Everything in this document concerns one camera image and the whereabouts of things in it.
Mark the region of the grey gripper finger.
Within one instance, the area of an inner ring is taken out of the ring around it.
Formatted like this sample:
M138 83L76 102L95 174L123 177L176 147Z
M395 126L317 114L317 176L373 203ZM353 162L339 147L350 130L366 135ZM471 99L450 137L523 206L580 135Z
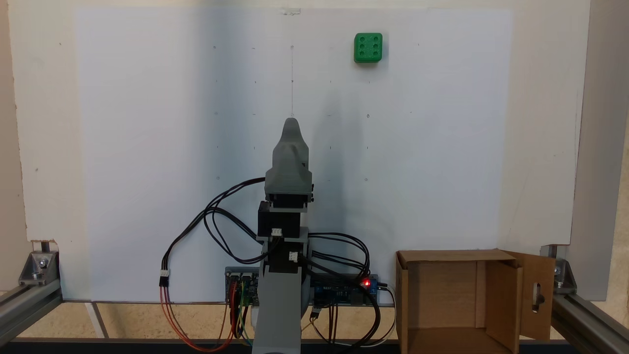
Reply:
M297 119L286 118L281 132L280 139L273 149L272 165L274 170L280 167L282 157L293 158L299 166L309 170L309 148L301 133L301 128Z

